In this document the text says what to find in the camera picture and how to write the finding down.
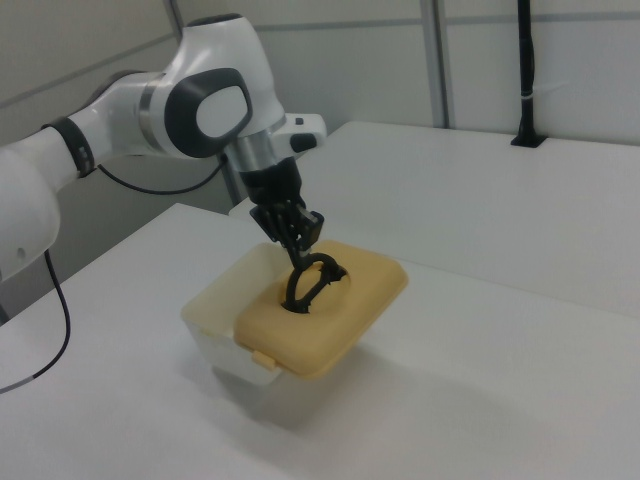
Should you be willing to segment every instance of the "yellow lid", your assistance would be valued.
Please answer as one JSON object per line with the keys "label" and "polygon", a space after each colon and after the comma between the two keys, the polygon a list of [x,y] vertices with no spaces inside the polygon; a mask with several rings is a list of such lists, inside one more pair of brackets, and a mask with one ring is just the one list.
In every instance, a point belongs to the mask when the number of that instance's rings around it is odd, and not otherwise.
{"label": "yellow lid", "polygon": [[[382,255],[328,240],[318,243],[314,251],[331,255],[347,275],[322,290],[310,313],[292,313],[281,306],[288,271],[234,325],[235,341],[253,351],[257,363],[305,378],[331,370],[408,283],[400,264]],[[303,274],[298,297],[319,275],[317,265]]]}

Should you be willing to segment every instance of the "black ring object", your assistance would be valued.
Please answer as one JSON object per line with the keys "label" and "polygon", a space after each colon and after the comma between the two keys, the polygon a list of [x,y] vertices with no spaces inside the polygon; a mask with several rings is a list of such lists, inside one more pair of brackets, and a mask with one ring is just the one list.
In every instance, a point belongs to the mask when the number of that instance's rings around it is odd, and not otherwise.
{"label": "black ring object", "polygon": [[87,142],[84,133],[73,120],[67,117],[60,117],[51,123],[43,125],[42,129],[44,130],[47,127],[55,128],[64,140],[78,169],[79,178],[84,178],[95,170],[95,159],[89,142]]}

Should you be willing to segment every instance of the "black mount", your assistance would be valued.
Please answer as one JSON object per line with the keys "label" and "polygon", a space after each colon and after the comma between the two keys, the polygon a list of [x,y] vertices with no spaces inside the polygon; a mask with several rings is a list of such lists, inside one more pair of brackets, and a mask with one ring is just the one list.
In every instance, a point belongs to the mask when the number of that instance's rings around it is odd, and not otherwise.
{"label": "black mount", "polygon": [[522,118],[518,135],[511,145],[537,148],[547,138],[538,135],[533,125],[533,79],[536,62],[531,36],[530,0],[518,0],[518,30],[520,37],[520,96],[522,98]]}

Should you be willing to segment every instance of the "tabletop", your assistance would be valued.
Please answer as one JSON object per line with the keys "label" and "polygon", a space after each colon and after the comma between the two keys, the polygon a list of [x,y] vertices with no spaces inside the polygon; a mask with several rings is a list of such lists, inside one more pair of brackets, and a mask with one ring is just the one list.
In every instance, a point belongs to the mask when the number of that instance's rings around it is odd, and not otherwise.
{"label": "tabletop", "polygon": [[[3,478],[637,477],[637,320],[410,262],[326,377],[212,372],[180,309],[263,236],[177,205],[66,281],[67,353],[0,396]],[[62,337],[55,294],[0,327],[0,383]]]}
{"label": "tabletop", "polygon": [[302,195],[348,243],[640,318],[640,148],[512,138],[347,123],[300,158]]}

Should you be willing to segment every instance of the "plastic container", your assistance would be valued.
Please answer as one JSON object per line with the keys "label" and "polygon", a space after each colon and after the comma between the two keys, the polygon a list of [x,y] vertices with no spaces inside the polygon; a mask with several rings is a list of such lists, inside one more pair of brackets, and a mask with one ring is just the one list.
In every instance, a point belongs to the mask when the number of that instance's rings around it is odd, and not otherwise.
{"label": "plastic container", "polygon": [[282,373],[280,368],[270,371],[256,364],[252,352],[234,341],[233,326],[238,315],[290,268],[283,248],[260,244],[184,306],[182,319],[214,368],[256,385],[267,385]]}

